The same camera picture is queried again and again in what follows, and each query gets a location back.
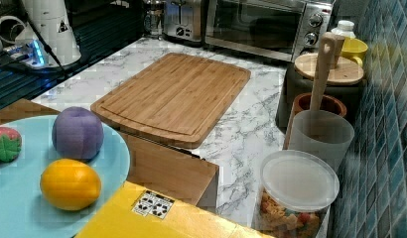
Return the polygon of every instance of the toaster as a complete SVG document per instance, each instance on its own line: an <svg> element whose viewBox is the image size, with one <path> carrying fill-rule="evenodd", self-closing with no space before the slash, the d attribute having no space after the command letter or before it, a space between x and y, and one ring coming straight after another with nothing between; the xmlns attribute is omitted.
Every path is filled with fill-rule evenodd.
<svg viewBox="0 0 407 238"><path fill-rule="evenodd" d="M166 0L164 35L201 44L204 41L207 0Z"/></svg>

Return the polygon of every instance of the orange fruit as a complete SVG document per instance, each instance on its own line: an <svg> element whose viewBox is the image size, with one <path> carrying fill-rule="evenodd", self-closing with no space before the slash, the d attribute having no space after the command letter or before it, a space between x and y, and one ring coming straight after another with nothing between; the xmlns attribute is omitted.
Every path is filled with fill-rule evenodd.
<svg viewBox="0 0 407 238"><path fill-rule="evenodd" d="M95 202L101 180L90 166L75 160L60 159L49 164L40 180L43 197L63 210L81 210Z"/></svg>

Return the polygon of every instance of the blue plate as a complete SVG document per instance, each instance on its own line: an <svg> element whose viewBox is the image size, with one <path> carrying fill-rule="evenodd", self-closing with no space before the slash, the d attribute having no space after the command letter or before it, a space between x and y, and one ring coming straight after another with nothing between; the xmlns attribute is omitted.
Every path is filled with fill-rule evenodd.
<svg viewBox="0 0 407 238"><path fill-rule="evenodd" d="M88 163L101 179L99 199L81 211L60 210L44 200L41 174L61 158L52 143L56 117L33 117L3 125L21 134L22 150L15 161L0 165L0 237L72 237L127 178L130 156L126 143L103 124L101 150Z"/></svg>

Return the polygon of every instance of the wooden cabinet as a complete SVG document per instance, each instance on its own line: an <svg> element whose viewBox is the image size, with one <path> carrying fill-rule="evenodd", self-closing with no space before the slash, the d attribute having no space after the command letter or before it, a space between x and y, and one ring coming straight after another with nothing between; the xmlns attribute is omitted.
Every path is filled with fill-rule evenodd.
<svg viewBox="0 0 407 238"><path fill-rule="evenodd" d="M59 111L21 99L0 110L0 125ZM164 145L119 132L128 145L129 181L200 208L214 211L218 166Z"/></svg>

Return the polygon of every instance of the tiled backsplash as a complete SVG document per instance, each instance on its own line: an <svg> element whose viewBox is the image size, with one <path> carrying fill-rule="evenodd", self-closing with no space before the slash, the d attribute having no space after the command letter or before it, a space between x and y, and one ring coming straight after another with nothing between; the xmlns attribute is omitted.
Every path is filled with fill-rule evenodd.
<svg viewBox="0 0 407 238"><path fill-rule="evenodd" d="M370 0L355 137L339 169L334 237L407 237L407 0Z"/></svg>

